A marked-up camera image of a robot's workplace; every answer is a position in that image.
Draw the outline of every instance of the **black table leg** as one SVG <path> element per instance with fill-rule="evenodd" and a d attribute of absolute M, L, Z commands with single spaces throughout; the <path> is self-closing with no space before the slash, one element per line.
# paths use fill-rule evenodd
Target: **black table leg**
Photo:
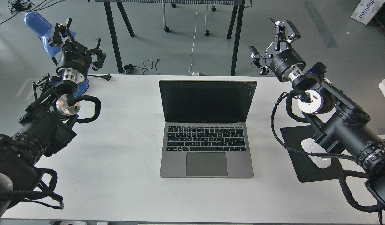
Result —
<path fill-rule="evenodd" d="M 238 5 L 234 5 L 233 12 L 231 13 L 230 25 L 228 26 L 227 39 L 231 38 L 231 33 L 233 32 L 234 21 L 237 16 Z"/>
<path fill-rule="evenodd" d="M 128 21 L 128 17 L 127 17 L 126 11 L 124 10 L 123 3 L 117 2 L 116 4 L 119 7 L 119 11 L 120 11 L 120 13 L 121 13 L 121 15 L 123 17 L 124 23 L 127 26 L 127 30 L 130 33 L 130 36 L 134 37 L 134 31 L 133 31 L 133 28 L 131 27 L 130 21 Z"/>
<path fill-rule="evenodd" d="M 240 34 L 241 34 L 241 25 L 243 24 L 244 8 L 245 8 L 245 0 L 241 0 L 241 5 L 238 6 L 236 36 L 234 38 L 234 50 L 233 50 L 233 59 L 231 60 L 230 76 L 234 76 L 234 73 L 236 71 L 238 45 L 240 44 Z"/>
<path fill-rule="evenodd" d="M 117 42 L 115 25 L 113 23 L 111 5 L 109 4 L 109 2 L 104 2 L 104 7 L 105 7 L 105 12 L 107 14 L 109 32 L 111 33 L 111 39 L 112 39 L 113 50 L 116 58 L 116 64 L 117 64 L 119 73 L 122 73 L 124 72 L 124 69 L 122 66 L 122 59 L 120 57 L 119 44 Z"/>

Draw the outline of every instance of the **computer mouse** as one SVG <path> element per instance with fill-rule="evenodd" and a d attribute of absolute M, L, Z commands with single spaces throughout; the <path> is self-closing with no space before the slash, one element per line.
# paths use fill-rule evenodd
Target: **computer mouse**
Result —
<path fill-rule="evenodd" d="M 324 148 L 322 148 L 318 143 L 315 142 L 312 138 L 307 138 L 301 141 L 301 146 L 305 152 L 310 153 L 327 153 Z M 330 158 L 323 158 L 317 156 L 308 155 L 312 162 L 317 165 L 318 168 L 328 168 L 331 165 Z"/>

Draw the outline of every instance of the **laptop keyboard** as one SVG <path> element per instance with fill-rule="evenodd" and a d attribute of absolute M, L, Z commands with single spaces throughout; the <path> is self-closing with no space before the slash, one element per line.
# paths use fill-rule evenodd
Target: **laptop keyboard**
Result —
<path fill-rule="evenodd" d="M 246 151 L 240 126 L 169 126 L 167 151 Z"/>

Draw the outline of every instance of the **laptop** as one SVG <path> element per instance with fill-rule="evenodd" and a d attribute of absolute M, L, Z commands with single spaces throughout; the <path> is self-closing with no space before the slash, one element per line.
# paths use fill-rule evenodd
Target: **laptop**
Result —
<path fill-rule="evenodd" d="M 256 81 L 159 81 L 163 178 L 252 178 L 245 121 Z"/>

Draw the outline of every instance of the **black mouse pad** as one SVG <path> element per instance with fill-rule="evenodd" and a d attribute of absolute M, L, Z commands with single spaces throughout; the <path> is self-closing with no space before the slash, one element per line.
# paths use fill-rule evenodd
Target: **black mouse pad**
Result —
<path fill-rule="evenodd" d="M 307 138 L 313 138 L 315 134 L 311 126 L 301 127 L 282 127 L 280 129 L 284 142 L 296 150 L 304 152 L 301 147 L 301 141 Z M 331 165 L 328 168 L 318 168 L 308 155 L 288 151 L 295 173 L 300 182 L 325 181 L 338 179 L 343 167 L 337 158 L 331 159 Z"/>

